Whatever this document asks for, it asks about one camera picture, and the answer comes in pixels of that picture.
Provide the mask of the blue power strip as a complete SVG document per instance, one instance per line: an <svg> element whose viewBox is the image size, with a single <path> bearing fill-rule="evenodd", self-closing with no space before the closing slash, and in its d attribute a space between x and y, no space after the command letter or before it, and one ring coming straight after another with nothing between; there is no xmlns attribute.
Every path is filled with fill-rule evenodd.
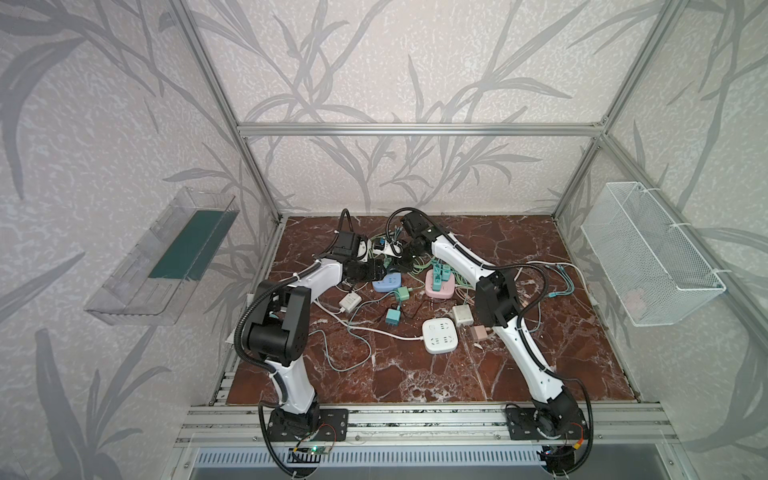
<svg viewBox="0 0 768 480"><path fill-rule="evenodd" d="M399 272L387 274L383 279L371 283L373 289L379 293L389 293L402 286L402 275Z"/></svg>

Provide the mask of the teal charger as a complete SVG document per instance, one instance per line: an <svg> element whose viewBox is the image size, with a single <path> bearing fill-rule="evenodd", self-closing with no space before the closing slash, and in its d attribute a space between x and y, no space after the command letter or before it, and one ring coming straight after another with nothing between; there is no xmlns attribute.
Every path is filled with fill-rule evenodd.
<svg viewBox="0 0 768 480"><path fill-rule="evenodd" d="M401 310L399 308L389 308L385 315L385 323L391 326L398 326L401 322Z"/></svg>

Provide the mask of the white power strip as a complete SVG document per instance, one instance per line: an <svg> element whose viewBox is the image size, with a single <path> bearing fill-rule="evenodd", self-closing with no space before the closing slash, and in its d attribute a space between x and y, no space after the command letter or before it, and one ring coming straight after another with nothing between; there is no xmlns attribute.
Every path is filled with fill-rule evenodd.
<svg viewBox="0 0 768 480"><path fill-rule="evenodd" d="M434 318L422 324L426 351L432 355L453 352L459 343L454 322L449 318Z"/></svg>

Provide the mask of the pink charger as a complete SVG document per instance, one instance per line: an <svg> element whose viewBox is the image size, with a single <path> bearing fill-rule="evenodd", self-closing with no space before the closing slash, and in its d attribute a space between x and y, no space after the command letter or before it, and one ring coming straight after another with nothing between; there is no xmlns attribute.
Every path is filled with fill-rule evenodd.
<svg viewBox="0 0 768 480"><path fill-rule="evenodd" d="M470 336L473 342L481 342L488 338L488 332L484 326L473 325L469 328Z"/></svg>

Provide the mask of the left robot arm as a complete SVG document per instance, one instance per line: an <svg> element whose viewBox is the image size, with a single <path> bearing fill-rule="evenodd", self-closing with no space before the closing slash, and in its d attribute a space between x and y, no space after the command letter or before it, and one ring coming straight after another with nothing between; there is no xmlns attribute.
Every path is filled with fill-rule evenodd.
<svg viewBox="0 0 768 480"><path fill-rule="evenodd" d="M311 305L340 283L381 280L386 267L371 257L372 242L351 231L335 232L332 245L288 278L265 280L235 327L233 344L245 363L267 372L277 393L276 416L314 426L319 404L303 359Z"/></svg>

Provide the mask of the pink power strip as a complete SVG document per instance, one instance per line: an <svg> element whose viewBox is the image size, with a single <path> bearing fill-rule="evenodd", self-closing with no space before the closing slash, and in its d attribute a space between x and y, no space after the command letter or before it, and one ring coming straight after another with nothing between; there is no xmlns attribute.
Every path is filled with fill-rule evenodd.
<svg viewBox="0 0 768 480"><path fill-rule="evenodd" d="M434 278L433 271L428 270L424 280L425 294L428 297L437 299L437 300L450 299L455 293L455 288L456 288L455 275L451 273L447 280L445 281L441 280L439 289L436 289L436 285L437 285L437 282Z"/></svg>

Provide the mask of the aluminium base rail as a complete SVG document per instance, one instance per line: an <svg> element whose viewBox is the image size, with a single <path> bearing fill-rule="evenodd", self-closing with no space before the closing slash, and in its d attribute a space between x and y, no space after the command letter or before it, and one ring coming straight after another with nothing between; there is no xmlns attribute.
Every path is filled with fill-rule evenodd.
<svg viewBox="0 0 768 480"><path fill-rule="evenodd" d="M502 403L359 404L328 438L339 446L544 444L536 430L511 436ZM677 444L679 437L658 403L597 402L594 444ZM192 407L176 448L261 446L254 407Z"/></svg>

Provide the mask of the clear plastic wall tray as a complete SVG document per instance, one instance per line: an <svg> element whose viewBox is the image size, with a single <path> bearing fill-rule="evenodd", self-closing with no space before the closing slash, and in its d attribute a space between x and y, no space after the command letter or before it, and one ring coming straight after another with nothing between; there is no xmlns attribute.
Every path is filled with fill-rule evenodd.
<svg viewBox="0 0 768 480"><path fill-rule="evenodd" d="M233 194L181 188L84 310L112 326L175 324L239 213Z"/></svg>

